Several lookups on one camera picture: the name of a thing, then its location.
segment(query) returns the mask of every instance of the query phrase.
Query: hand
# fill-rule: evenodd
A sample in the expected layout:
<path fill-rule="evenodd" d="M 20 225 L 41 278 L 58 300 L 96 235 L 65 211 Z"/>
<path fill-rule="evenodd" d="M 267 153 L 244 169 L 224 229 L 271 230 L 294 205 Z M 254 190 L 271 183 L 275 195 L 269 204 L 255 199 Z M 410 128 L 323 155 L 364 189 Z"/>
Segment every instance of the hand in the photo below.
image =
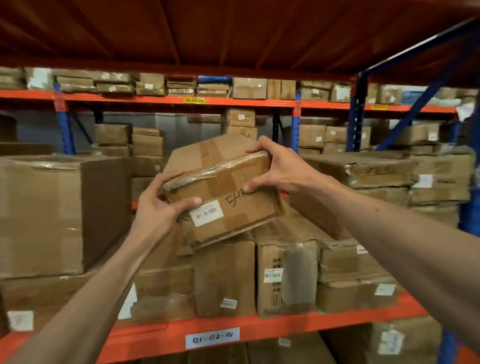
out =
<path fill-rule="evenodd" d="M 320 174 L 293 149 L 285 148 L 266 136 L 261 136 L 247 152 L 260 150 L 267 150 L 272 155 L 272 165 L 267 173 L 245 184 L 243 187 L 245 193 L 253 192 L 262 186 L 274 186 L 287 193 L 298 192 Z"/>
<path fill-rule="evenodd" d="M 181 170 L 159 173 L 152 183 L 140 195 L 135 221 L 130 234 L 138 233 L 154 243 L 160 241 L 173 227 L 177 217 L 185 210 L 202 205 L 199 197 L 185 198 L 174 204 L 166 204 L 158 198 L 162 185 L 183 173 Z"/>

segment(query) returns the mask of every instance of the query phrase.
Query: finger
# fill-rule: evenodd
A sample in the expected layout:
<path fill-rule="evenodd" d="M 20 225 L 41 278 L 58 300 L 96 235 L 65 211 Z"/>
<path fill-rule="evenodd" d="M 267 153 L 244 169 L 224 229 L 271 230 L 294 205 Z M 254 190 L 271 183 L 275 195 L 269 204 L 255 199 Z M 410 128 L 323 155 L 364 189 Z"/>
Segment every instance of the finger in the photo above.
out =
<path fill-rule="evenodd" d="M 162 188 L 162 185 L 172 178 L 178 177 L 183 173 L 182 170 L 174 170 L 167 173 L 159 173 L 155 176 L 152 183 L 145 189 L 144 193 L 150 197 L 157 197 L 158 191 Z"/>
<path fill-rule="evenodd" d="M 247 182 L 243 186 L 243 191 L 246 194 L 249 194 L 251 192 L 254 192 L 255 190 L 257 190 L 258 188 L 260 188 L 262 186 L 273 186 L 273 185 L 274 185 L 274 183 L 273 183 L 273 180 L 271 179 L 271 173 L 269 171 L 269 172 L 261 175 L 260 177 L 255 177 L 250 182 Z"/>
<path fill-rule="evenodd" d="M 283 148 L 281 145 L 272 141 L 272 139 L 262 135 L 258 138 L 257 142 L 251 147 L 247 148 L 247 153 L 259 152 L 261 150 L 267 150 L 271 155 L 274 155 L 276 151 Z"/>
<path fill-rule="evenodd" d="M 180 200 L 179 202 L 172 204 L 171 207 L 173 207 L 177 215 L 180 215 L 183 211 L 193 210 L 195 208 L 200 207 L 201 205 L 202 205 L 201 198 L 189 197 L 189 198 L 184 198 L 183 200 Z"/>

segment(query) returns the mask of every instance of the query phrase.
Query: orange shelf beam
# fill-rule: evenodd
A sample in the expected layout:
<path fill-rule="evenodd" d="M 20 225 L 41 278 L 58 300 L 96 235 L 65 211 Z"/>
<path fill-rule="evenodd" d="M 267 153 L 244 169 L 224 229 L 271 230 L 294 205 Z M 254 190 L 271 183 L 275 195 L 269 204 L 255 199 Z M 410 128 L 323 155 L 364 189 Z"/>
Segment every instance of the orange shelf beam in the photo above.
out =
<path fill-rule="evenodd" d="M 114 95 L 106 97 L 100 94 L 64 94 L 66 101 L 105 102 L 105 103 L 130 103 L 130 104 L 187 104 L 187 105 L 210 105 L 210 106 L 237 106 L 237 107 L 265 107 L 265 108 L 294 108 L 295 100 L 250 100 L 226 97 L 180 97 L 180 96 L 141 96 L 141 95 Z M 53 100 L 51 91 L 34 90 L 0 90 L 0 98 L 24 99 L 24 100 Z M 305 109 L 337 109 L 348 110 L 347 102 L 325 102 L 303 100 L 301 107 Z M 365 110 L 407 112 L 410 106 L 404 105 L 376 105 L 367 104 Z M 455 108 L 440 106 L 425 106 L 422 112 L 455 113 Z"/>
<path fill-rule="evenodd" d="M 115 328 L 103 347 L 98 363 L 116 363 L 182 352 L 185 351 L 186 335 L 205 331 L 240 327 L 240 340 L 251 341 L 287 336 L 296 332 L 325 330 L 426 314 L 424 308 L 411 296 L 402 294 L 399 296 L 396 306 L 334 315 L 309 313 L 283 315 L 265 320 L 261 320 L 258 316 L 196 318 L 164 324 Z M 2 338 L 0 340 L 0 363 L 6 361 L 29 337 L 30 334 L 10 333 Z"/>

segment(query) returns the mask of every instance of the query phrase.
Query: shelf label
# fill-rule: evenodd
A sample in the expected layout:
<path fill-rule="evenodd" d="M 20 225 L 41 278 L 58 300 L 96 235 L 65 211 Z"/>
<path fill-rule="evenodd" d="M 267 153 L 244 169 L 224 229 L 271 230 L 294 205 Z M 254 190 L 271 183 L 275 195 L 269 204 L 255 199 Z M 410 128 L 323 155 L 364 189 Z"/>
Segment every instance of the shelf label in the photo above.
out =
<path fill-rule="evenodd" d="M 184 97 L 183 103 L 185 104 L 204 104 L 205 99 L 201 97 Z"/>
<path fill-rule="evenodd" d="M 373 104 L 372 110 L 388 110 L 388 105 Z"/>
<path fill-rule="evenodd" d="M 196 349 L 204 346 L 224 344 L 240 340 L 240 328 L 200 332 L 185 336 L 185 349 Z"/>

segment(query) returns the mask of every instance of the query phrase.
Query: yellow shelf label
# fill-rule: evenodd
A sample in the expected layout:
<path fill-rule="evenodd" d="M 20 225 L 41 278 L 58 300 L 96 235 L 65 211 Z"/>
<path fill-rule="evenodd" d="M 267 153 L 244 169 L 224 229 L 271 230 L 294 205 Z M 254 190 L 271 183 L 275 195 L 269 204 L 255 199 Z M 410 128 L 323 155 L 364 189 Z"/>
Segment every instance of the yellow shelf label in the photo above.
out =
<path fill-rule="evenodd" d="M 372 110 L 388 110 L 388 105 L 373 104 Z"/>
<path fill-rule="evenodd" d="M 184 97 L 183 102 L 185 104 L 204 104 L 205 99 L 201 97 Z"/>

